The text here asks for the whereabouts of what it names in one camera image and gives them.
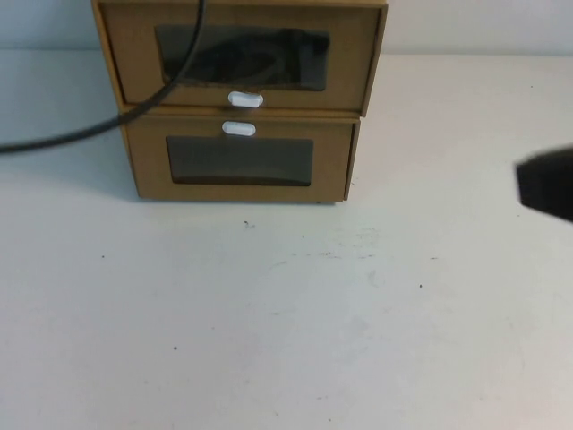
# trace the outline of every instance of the cardboard drawer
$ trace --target cardboard drawer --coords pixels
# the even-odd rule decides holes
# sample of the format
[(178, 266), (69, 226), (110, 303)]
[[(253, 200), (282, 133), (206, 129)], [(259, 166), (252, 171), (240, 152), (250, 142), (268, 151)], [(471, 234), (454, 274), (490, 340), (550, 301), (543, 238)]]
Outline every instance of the cardboard drawer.
[[(143, 198), (341, 202), (358, 124), (250, 118), (236, 128), (217, 116), (146, 116), (126, 135)], [(244, 130), (253, 135), (232, 134)]]
[[(100, 5), (124, 103), (136, 104), (180, 68), (196, 4)], [(213, 3), (200, 50), (171, 106), (229, 108), (233, 91), (262, 108), (365, 111), (386, 7)]]

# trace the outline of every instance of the white backdrop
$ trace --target white backdrop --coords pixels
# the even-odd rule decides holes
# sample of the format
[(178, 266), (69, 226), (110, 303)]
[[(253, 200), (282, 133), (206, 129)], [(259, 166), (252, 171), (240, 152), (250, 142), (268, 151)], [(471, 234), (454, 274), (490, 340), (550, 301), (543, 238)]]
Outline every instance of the white backdrop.
[[(389, 0), (387, 52), (573, 55), (571, 0)], [(0, 0), (0, 47), (94, 48), (89, 0)]]

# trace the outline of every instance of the white drawer handle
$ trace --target white drawer handle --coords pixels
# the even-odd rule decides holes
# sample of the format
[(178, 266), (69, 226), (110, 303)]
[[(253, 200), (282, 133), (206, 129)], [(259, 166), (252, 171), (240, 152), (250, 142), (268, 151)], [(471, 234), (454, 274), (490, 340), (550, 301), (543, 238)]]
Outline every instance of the white drawer handle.
[(233, 136), (251, 137), (257, 133), (257, 127), (249, 123), (236, 123), (234, 121), (226, 121), (223, 124), (223, 131), (226, 134), (231, 134)]
[(237, 108), (260, 108), (264, 98), (261, 94), (249, 94), (247, 92), (233, 91), (229, 93), (231, 105)]

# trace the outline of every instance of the black cable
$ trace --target black cable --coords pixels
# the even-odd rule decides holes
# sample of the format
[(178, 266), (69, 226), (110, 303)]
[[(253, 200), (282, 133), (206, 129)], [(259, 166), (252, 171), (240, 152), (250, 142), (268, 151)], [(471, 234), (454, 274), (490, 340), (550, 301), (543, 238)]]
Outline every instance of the black cable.
[(205, 23), (205, 13), (207, 12), (207, 0), (199, 0), (199, 5), (197, 8), (197, 22), (195, 23), (195, 29), (193, 31), (191, 44), (185, 55), (184, 64), (181, 70), (175, 78), (173, 78), (169, 83), (167, 83), (161, 90), (153, 94), (148, 99), (144, 100), (137, 107), (134, 107), (129, 112), (122, 115), (118, 115), (115, 118), (108, 119), (99, 124), (92, 125), (76, 132), (71, 132), (67, 134), (62, 134), (59, 136), (50, 137), (47, 139), (39, 139), (36, 141), (28, 142), (13, 142), (7, 144), (0, 144), (0, 155), (2, 154), (14, 154), (18, 152), (27, 151), (38, 151), (46, 150), (48, 148), (54, 148), (59, 146), (68, 145), (70, 143), (80, 142), (90, 137), (98, 136), (103, 133), (107, 133), (114, 130), (122, 125), (127, 125), (139, 119), (141, 116), (147, 114), (153, 108), (158, 107), (163, 100), (166, 99), (171, 92), (177, 87), (177, 85), (184, 79), (187, 71), (191, 67), (197, 47), (199, 46), (199, 40), (201, 38), (201, 32)]

